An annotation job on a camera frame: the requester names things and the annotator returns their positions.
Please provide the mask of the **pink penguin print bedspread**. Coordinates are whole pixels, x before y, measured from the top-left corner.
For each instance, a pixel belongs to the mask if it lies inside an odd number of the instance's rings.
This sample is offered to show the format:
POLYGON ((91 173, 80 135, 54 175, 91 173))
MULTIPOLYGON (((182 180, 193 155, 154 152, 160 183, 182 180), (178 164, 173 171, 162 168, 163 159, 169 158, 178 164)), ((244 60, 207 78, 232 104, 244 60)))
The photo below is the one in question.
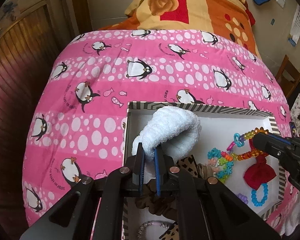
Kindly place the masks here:
POLYGON ((244 43, 193 29, 80 35, 57 57, 31 122, 22 178, 29 225, 83 176, 121 166, 130 101, 269 111, 291 135, 281 88, 244 43))

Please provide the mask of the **wall calendar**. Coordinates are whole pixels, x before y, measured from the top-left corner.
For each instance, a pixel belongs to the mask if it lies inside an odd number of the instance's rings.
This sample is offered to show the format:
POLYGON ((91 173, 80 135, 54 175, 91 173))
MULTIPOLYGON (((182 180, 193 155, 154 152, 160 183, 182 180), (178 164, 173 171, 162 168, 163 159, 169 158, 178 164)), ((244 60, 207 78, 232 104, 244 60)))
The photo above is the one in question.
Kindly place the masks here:
POLYGON ((289 31, 288 41, 295 47, 300 38, 300 5, 297 4, 296 11, 293 17, 292 26, 289 31))

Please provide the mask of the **striped white cardboard box tray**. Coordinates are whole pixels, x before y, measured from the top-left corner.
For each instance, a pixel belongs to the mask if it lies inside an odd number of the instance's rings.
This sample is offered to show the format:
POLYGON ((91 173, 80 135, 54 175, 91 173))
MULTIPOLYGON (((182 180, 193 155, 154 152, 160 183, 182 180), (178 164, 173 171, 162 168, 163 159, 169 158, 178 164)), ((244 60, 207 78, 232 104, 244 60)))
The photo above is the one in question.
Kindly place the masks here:
MULTIPOLYGON (((125 159, 129 158, 134 152, 133 140, 151 120, 153 114, 157 109, 167 105, 166 102, 145 101, 132 101, 127 104, 125 144, 122 146, 125 159)), ((202 104, 175 103, 174 106, 193 111, 200 119, 202 127, 200 138, 190 152, 198 164, 206 164, 208 162, 207 154, 213 148, 221 151, 226 150, 236 132, 243 134, 254 128, 263 127, 276 135, 280 133, 276 120, 270 112, 202 104)), ((286 182, 285 171, 280 166, 279 161, 271 156, 267 156, 266 160, 267 164, 274 169, 276 176, 267 183, 268 199, 261 207, 254 206, 251 201, 252 188, 243 178, 245 171, 256 162, 254 158, 235 161, 232 174, 224 183, 234 194, 240 193, 246 196, 248 199, 247 206, 262 219, 267 219, 283 201, 286 182)), ((126 208, 123 222, 124 239, 137 239, 137 230, 144 222, 152 220, 159 222, 170 221, 163 216, 151 214, 148 209, 138 209, 133 200, 128 201, 126 208)))

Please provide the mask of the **smartphone with lit screen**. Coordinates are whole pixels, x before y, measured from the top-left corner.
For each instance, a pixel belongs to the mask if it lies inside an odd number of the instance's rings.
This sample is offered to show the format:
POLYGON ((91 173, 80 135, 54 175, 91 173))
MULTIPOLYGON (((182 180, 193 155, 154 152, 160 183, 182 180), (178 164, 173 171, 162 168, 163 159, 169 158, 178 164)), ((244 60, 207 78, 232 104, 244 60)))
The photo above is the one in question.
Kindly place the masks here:
POLYGON ((290 126, 290 130, 291 130, 292 137, 298 137, 299 134, 298 134, 298 131, 297 131, 297 129, 296 129, 295 123, 291 121, 291 122, 289 123, 289 126, 290 126))

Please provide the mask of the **white fluffy scrunchie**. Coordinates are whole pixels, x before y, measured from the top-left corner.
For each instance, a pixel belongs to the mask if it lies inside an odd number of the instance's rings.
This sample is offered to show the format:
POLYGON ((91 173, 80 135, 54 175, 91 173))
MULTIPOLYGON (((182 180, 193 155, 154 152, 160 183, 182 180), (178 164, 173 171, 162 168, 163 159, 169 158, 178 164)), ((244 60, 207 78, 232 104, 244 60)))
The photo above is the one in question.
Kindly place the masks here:
POLYGON ((154 150, 161 145, 163 153, 174 162, 186 158, 200 139, 200 118, 192 111, 165 106, 154 112, 151 120, 133 140, 132 155, 142 144, 147 162, 154 160, 154 150))

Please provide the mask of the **red satin bow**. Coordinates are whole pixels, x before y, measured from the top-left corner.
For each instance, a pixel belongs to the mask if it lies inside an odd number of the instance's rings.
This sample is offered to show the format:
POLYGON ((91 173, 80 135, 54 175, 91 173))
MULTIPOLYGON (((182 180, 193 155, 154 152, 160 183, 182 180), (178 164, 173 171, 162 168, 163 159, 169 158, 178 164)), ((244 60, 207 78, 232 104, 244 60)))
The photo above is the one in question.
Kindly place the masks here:
POLYGON ((267 164, 267 153, 254 147, 253 141, 249 139, 251 157, 256 159, 256 163, 251 165, 244 173, 243 179, 248 186, 258 190, 262 184, 268 183, 276 177, 274 169, 267 164))

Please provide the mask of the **wooden chair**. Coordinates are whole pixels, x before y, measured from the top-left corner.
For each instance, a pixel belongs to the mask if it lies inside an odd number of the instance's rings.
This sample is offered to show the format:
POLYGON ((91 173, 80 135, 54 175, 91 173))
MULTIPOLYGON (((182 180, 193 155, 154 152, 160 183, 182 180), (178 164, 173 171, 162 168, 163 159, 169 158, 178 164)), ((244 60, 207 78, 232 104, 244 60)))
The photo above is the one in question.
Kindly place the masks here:
POLYGON ((290 62, 289 57, 285 55, 281 66, 275 76, 275 79, 281 87, 283 94, 289 98, 300 82, 300 72, 290 62))

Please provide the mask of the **orange red patterned quilt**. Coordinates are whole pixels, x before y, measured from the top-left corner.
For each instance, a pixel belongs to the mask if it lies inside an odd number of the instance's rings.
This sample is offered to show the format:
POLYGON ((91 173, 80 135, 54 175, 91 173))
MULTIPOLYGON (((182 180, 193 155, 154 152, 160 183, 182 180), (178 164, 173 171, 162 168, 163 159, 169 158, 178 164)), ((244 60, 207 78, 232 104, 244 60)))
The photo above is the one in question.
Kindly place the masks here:
POLYGON ((246 0, 133 0, 127 19, 106 30, 167 29, 207 31, 260 56, 246 0))

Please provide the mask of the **brown scrunchie with leopard bow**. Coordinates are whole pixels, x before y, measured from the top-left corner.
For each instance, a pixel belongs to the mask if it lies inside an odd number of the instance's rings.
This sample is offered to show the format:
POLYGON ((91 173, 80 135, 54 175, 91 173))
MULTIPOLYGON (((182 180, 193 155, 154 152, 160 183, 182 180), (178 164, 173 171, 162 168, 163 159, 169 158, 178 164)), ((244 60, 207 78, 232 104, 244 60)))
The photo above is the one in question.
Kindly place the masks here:
MULTIPOLYGON (((207 179, 215 174, 209 164, 196 163, 193 155, 177 161, 176 167, 198 179, 207 179)), ((167 186, 161 189, 160 197, 157 196, 155 179, 151 179, 143 185, 142 195, 135 199, 136 207, 138 209, 147 208, 150 214, 163 216, 170 222, 150 220, 142 223, 136 233, 137 239, 146 239, 146 231, 158 227, 165 229, 165 232, 158 239, 179 239, 177 208, 174 204, 176 192, 177 182, 174 179, 170 179, 167 186)))

